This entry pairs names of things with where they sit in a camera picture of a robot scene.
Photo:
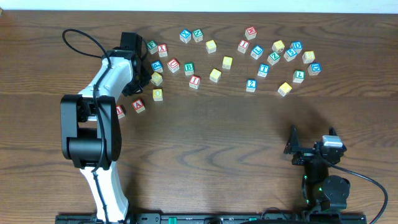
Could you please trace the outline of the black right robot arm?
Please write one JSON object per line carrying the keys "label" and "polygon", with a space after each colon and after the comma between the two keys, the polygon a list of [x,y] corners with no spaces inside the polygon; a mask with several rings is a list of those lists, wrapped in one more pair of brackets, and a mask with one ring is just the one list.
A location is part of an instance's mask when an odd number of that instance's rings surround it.
{"label": "black right robot arm", "polygon": [[346,146],[333,128],[312,147],[303,147],[296,127],[291,127],[284,154],[292,155],[292,165],[304,167],[302,192],[310,208],[318,212],[340,212],[347,208],[349,180],[329,174],[329,168],[339,163],[345,152]]}

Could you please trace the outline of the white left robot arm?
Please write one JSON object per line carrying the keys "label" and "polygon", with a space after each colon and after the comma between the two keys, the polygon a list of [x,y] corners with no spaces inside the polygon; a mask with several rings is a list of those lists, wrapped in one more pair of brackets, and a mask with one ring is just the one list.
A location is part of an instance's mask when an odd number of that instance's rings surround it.
{"label": "white left robot arm", "polygon": [[98,222],[122,223],[127,217],[129,202],[117,170],[122,139],[116,102],[120,95],[140,93],[149,83],[145,59],[140,50],[107,51],[94,79],[60,102],[62,153],[90,186]]}

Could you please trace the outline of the yellow O block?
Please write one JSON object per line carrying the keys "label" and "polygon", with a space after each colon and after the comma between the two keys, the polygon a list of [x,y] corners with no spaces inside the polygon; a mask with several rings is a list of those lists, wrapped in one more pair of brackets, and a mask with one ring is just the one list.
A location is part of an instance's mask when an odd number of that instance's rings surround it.
{"label": "yellow O block", "polygon": [[162,101],[163,100],[163,91],[162,89],[153,89],[153,99],[154,101]]}

